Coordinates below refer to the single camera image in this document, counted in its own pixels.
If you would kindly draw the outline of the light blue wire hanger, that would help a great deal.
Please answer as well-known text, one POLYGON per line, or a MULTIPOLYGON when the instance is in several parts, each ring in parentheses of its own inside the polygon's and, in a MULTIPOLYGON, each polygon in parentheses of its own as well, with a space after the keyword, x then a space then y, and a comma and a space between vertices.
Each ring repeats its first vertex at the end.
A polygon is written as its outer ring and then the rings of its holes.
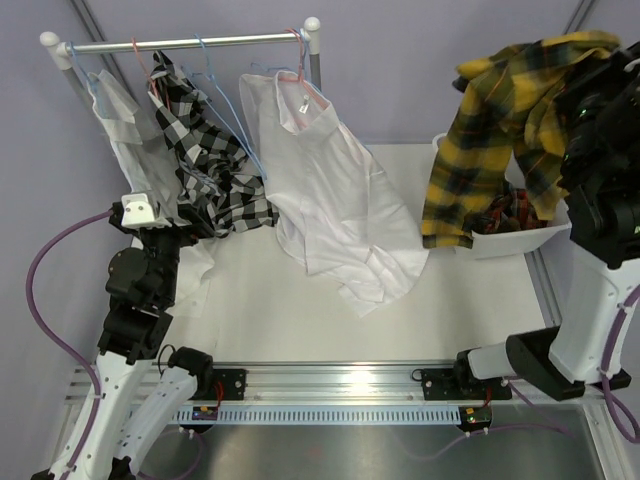
MULTIPOLYGON (((311 62, 313 63, 316 60, 314 57, 316 51, 311 48, 311 45, 317 40, 318 31, 308 31, 306 28, 301 29, 304 29, 307 33, 306 39, 309 42, 309 52, 311 53, 311 62)), ((294 69, 288 67, 270 67, 264 70, 262 75, 243 74, 240 77, 239 90, 245 110, 248 109, 248 102, 250 99, 255 104, 258 104, 267 98, 273 97, 274 102, 276 103, 274 75, 281 70, 293 71, 294 69)))

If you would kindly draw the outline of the red brown plaid shirt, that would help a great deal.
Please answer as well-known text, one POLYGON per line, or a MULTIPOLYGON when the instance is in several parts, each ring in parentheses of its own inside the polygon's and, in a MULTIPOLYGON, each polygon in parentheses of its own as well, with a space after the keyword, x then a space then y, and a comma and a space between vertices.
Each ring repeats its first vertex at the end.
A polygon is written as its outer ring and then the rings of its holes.
POLYGON ((492 235, 545 228, 546 220, 538 218, 525 189, 504 180, 489 207, 471 220, 474 233, 492 235))

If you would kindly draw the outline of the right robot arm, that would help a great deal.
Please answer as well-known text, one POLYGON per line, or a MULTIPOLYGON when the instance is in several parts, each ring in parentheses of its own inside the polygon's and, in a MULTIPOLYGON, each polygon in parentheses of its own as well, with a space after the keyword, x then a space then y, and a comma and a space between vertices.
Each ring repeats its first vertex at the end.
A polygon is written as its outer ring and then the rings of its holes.
POLYGON ((513 334, 458 354, 452 383, 481 399, 519 377, 551 398, 580 397, 587 386, 623 389, 620 357, 639 285, 639 46, 582 67, 556 105, 568 123, 560 185, 567 190, 574 273, 556 327, 513 334))

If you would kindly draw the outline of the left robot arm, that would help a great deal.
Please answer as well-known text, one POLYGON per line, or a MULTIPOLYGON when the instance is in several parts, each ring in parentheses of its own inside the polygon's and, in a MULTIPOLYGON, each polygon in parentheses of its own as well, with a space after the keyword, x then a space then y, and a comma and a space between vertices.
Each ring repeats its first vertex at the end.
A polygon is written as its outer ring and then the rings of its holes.
POLYGON ((180 251, 196 243, 179 227, 142 229, 142 245, 114 255, 106 290, 110 310, 93 364, 80 363, 92 388, 67 443, 37 479, 133 479, 151 447, 182 404, 208 396, 213 360, 181 347, 143 404, 129 408, 145 372, 158 357, 173 320, 180 251))

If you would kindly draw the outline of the yellow black plaid shirt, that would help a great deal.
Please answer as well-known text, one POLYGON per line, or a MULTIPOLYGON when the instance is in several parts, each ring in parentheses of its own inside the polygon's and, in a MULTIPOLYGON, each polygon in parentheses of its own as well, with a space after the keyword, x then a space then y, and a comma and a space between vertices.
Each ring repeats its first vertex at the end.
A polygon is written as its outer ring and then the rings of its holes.
POLYGON ((567 194, 558 183, 568 142, 555 97, 578 67, 608 59, 620 45, 614 34, 579 31, 510 45, 458 66, 466 88, 426 190, 425 248, 472 246, 472 219, 499 194, 510 161, 524 176, 537 217, 554 217, 567 194))

